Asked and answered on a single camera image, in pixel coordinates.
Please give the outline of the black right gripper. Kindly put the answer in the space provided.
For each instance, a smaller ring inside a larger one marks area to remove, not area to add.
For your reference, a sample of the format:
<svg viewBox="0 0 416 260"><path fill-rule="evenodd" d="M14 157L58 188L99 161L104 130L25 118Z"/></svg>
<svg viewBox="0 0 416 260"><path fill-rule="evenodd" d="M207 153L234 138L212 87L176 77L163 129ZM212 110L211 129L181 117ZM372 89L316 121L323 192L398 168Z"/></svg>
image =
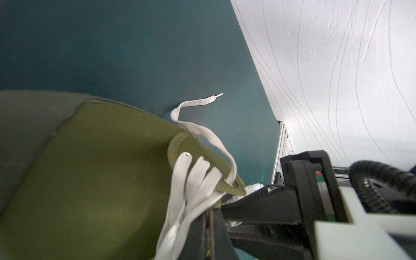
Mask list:
<svg viewBox="0 0 416 260"><path fill-rule="evenodd" d="M251 223L229 228L229 236L258 260L316 260L315 223L348 222L329 155L309 151L280 163L286 186L267 185L222 206L226 220Z"/></svg>

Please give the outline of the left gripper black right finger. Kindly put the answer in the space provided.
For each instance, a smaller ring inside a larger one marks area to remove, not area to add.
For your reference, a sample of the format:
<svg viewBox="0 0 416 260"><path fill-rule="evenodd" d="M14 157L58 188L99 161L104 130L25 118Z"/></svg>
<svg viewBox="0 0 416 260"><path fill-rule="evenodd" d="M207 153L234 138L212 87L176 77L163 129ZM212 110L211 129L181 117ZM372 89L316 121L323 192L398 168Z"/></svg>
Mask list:
<svg viewBox="0 0 416 260"><path fill-rule="evenodd" d="M221 210L209 214L209 260L239 260Z"/></svg>

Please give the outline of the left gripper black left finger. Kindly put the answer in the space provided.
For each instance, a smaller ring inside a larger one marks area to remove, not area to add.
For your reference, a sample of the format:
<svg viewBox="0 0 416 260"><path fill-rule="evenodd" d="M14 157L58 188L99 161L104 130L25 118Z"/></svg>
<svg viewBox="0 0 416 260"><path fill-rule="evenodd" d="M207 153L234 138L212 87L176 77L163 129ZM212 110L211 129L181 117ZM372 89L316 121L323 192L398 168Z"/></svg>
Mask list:
<svg viewBox="0 0 416 260"><path fill-rule="evenodd" d="M203 213L190 225L185 245L178 260L206 259L206 216Z"/></svg>

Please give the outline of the green canvas shoe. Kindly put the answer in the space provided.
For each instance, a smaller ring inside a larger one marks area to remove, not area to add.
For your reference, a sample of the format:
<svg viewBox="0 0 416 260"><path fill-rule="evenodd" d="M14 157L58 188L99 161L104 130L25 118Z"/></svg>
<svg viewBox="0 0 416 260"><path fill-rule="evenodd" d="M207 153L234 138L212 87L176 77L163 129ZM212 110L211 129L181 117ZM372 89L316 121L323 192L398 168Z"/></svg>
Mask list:
<svg viewBox="0 0 416 260"><path fill-rule="evenodd" d="M1 92L1 259L176 260L244 196L208 128L86 94Z"/></svg>

